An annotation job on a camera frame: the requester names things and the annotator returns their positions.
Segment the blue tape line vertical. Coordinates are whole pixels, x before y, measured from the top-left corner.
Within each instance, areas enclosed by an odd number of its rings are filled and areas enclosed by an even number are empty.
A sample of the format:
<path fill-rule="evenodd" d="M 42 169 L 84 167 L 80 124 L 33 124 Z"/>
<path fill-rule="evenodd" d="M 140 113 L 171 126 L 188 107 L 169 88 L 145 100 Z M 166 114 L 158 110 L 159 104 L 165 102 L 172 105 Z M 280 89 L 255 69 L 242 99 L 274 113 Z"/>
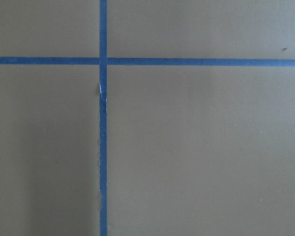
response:
<path fill-rule="evenodd" d="M 107 223 L 107 1 L 99 3 L 99 192 L 100 235 L 108 234 Z"/>

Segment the blue tape line horizontal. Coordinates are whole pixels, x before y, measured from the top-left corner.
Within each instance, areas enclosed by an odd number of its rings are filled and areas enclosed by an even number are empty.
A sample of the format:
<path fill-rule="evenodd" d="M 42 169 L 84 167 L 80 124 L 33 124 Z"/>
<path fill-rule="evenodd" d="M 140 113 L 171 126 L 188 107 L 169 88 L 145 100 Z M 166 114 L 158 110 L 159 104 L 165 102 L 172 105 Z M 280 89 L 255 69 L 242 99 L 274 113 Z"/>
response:
<path fill-rule="evenodd" d="M 295 59 L 0 57 L 0 64 L 295 67 Z"/>

